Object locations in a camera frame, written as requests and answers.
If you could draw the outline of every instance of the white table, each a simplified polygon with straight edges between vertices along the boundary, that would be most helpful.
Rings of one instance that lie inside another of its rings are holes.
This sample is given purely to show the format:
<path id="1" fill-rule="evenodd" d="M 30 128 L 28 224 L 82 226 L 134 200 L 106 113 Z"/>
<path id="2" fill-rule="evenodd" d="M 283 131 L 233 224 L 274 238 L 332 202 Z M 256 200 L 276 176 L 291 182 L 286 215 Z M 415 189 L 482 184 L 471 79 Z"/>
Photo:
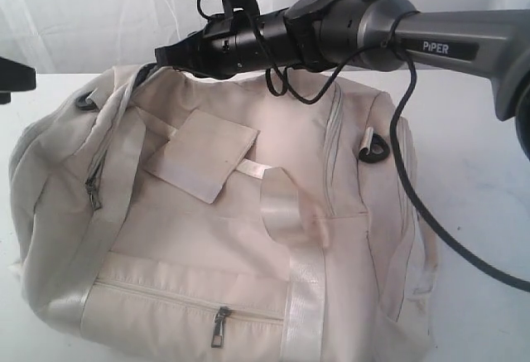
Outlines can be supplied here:
<path id="1" fill-rule="evenodd" d="M 398 100 L 408 73 L 353 72 L 346 77 Z M 136 360 L 55 333 L 34 317 L 5 267 L 17 258 L 7 160 L 23 128 L 93 75 L 42 75 L 37 91 L 0 107 L 0 360 L 125 362 Z M 530 162 L 513 121 L 494 117 L 486 80 L 441 70 L 420 71 L 406 111 L 417 145 L 418 192 L 441 223 L 479 256 L 530 279 Z M 436 348 L 427 362 L 524 361 L 530 355 L 530 294 L 472 268 L 445 245 L 433 300 Z"/>

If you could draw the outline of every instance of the zipper pull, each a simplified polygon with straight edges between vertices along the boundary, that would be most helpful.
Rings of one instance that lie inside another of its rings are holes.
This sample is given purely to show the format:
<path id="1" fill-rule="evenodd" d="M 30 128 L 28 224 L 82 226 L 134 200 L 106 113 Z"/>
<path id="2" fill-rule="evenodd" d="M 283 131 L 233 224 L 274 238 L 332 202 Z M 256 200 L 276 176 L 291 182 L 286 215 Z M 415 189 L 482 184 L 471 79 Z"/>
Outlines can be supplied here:
<path id="1" fill-rule="evenodd" d="M 212 348 L 223 348 L 224 345 L 224 327 L 226 326 L 226 318 L 232 315 L 232 310 L 226 306 L 222 306 L 215 316 L 214 335 L 212 337 Z"/>
<path id="2" fill-rule="evenodd" d="M 98 187 L 95 185 L 95 181 L 88 181 L 86 183 L 86 191 L 89 193 L 90 204 L 94 211 L 99 210 L 103 207 L 101 199 L 99 199 Z"/>

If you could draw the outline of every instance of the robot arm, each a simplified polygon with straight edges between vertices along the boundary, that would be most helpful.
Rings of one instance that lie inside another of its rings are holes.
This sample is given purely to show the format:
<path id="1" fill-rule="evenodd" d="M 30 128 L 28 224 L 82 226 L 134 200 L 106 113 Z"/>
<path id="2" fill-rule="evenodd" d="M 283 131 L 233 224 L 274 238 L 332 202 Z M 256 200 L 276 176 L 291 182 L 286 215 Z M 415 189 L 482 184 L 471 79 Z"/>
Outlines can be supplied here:
<path id="1" fill-rule="evenodd" d="M 359 48 L 385 43 L 397 25 L 393 43 L 416 63 L 490 79 L 497 117 L 516 116 L 530 158 L 530 10 L 419 13 L 408 0 L 301 0 L 259 15 L 255 0 L 223 4 L 225 14 L 212 17 L 202 31 L 157 49 L 158 65 L 220 80 L 271 68 L 251 17 L 277 66 L 321 72 Z M 403 62 L 379 49 L 350 64 L 391 71 Z"/>

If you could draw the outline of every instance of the label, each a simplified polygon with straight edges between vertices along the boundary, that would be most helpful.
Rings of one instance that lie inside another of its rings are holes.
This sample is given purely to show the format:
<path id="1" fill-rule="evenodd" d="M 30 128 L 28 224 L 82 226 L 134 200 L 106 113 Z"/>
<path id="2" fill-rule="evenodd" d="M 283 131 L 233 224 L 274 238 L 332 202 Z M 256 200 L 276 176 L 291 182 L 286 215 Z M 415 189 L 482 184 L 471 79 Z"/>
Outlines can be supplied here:
<path id="1" fill-rule="evenodd" d="M 459 41 L 433 41 L 426 39 L 402 39 L 402 46 L 410 51 L 472 61 L 479 52 L 477 43 Z"/>

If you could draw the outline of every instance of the white bag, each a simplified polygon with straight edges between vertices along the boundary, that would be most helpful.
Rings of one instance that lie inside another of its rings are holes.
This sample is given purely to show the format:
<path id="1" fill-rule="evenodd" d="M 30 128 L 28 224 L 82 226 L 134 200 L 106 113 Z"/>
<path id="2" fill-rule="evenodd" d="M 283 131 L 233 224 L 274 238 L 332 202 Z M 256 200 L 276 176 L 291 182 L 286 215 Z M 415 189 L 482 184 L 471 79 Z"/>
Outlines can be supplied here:
<path id="1" fill-rule="evenodd" d="M 324 80 L 291 76 L 308 97 Z M 263 76 L 104 73 L 12 155 L 23 296 L 59 331 L 161 361 L 421 360 L 432 232 L 391 157 L 358 160 L 393 110 L 347 80 L 305 106 Z M 404 120 L 399 137 L 413 178 Z"/>

